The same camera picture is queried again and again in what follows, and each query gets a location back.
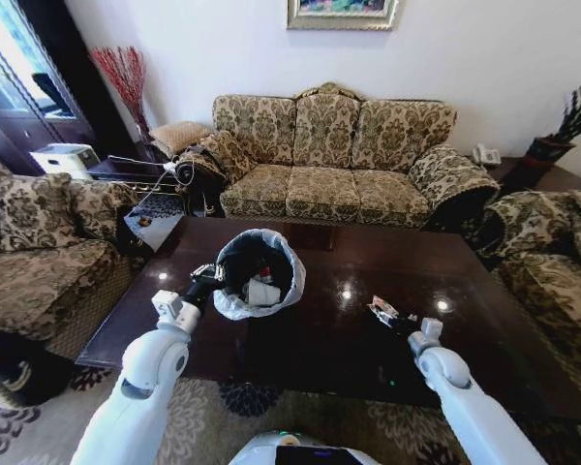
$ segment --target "telephone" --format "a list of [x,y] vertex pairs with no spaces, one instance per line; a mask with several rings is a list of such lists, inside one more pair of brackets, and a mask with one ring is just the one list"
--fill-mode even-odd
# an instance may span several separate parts
[[502,156],[500,155],[499,150],[486,148],[484,144],[479,143],[474,148],[472,160],[477,164],[496,167],[502,162]]

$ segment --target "wooden coffee table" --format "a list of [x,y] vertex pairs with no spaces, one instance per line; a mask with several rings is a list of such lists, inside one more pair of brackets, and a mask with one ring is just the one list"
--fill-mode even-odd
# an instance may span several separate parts
[[[153,329],[151,297],[181,292],[189,273],[250,228],[282,233],[307,269],[304,295],[278,314],[227,320],[209,302],[185,376],[275,385],[419,406],[439,406],[406,338],[367,310],[373,295],[443,321],[442,343],[514,414],[581,423],[581,394],[524,316],[457,235],[388,228],[318,227],[184,218],[79,356],[120,368],[128,344]],[[444,300],[453,311],[441,314]]]

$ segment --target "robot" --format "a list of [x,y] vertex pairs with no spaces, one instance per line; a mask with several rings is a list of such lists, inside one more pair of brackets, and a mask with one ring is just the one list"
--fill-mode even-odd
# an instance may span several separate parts
[[[168,404],[189,355],[191,334],[213,291],[225,286],[221,266],[191,274],[184,295],[159,291],[152,298],[157,329],[133,341],[111,395],[82,436],[72,465],[151,465],[168,423]],[[441,346],[443,324],[424,319],[408,339],[415,364],[442,402],[445,418],[474,464],[546,464],[505,409],[485,394],[467,363]],[[252,439],[230,465],[298,463],[378,464],[364,452],[333,448],[299,433],[274,431]]]

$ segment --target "white box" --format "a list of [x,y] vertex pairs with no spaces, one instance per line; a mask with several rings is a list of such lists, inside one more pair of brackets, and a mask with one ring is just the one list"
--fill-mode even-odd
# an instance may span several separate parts
[[30,155],[45,172],[67,172],[73,179],[92,179],[87,169],[99,163],[93,147],[83,143],[51,143]]

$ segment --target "picture frame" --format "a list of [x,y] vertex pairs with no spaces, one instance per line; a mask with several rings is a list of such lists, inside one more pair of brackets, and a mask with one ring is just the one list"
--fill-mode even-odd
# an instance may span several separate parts
[[287,0],[287,29],[392,30],[399,0]]

